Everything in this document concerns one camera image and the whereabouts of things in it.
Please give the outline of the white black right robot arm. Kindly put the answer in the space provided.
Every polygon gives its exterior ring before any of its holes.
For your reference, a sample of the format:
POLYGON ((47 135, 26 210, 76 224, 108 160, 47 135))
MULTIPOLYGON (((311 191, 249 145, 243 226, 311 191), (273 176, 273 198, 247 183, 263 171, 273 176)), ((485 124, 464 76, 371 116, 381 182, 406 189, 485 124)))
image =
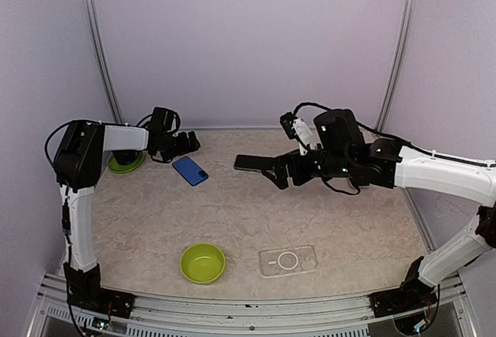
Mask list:
POLYGON ((452 239, 415 260, 401 285, 370 295, 376 317, 406 312, 438 301, 434 289, 451 273, 495 248, 495 162, 471 160, 427 151, 397 136, 378 132, 367 143, 349 109, 324 108, 313 132, 296 111, 280 124, 298 148, 265 157, 239 155, 237 170, 256 171, 284 190, 314 178, 328 185, 346 178, 357 193, 370 185, 393 189, 418 188, 449 194, 480 205, 476 215, 452 239))

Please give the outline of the blue smartphone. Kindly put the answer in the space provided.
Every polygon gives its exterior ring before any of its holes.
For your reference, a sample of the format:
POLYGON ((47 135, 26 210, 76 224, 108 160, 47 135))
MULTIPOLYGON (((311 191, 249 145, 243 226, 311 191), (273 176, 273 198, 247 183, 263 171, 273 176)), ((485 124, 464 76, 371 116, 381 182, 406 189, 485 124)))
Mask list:
POLYGON ((173 162, 172 166, 192 187, 208 180, 208 173, 188 156, 173 162))

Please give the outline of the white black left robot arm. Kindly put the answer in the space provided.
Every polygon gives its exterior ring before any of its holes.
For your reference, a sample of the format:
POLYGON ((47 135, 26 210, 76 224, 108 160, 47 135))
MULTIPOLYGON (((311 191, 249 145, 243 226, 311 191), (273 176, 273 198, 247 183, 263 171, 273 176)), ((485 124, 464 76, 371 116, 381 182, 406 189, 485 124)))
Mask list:
POLYGON ((62 126, 65 133, 50 163, 62 198, 64 276, 70 305, 115 314, 120 304, 125 309, 132 304, 131 294, 101 286, 93 249, 91 203, 102 175, 103 156, 112 153, 123 167, 137 164, 145 153, 158 163, 170 163, 201 147, 194 132, 182 132, 180 127, 179 115, 161 107, 136 126, 85 119, 62 126))

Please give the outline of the clear phone case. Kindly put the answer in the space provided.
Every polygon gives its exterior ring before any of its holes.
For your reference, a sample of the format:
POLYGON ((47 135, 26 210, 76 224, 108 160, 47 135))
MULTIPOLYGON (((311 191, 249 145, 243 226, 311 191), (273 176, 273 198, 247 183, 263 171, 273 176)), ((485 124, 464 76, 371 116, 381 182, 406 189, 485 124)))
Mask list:
POLYGON ((281 277, 315 270, 319 262, 313 246, 266 249, 259 252, 260 272, 264 277, 281 277))

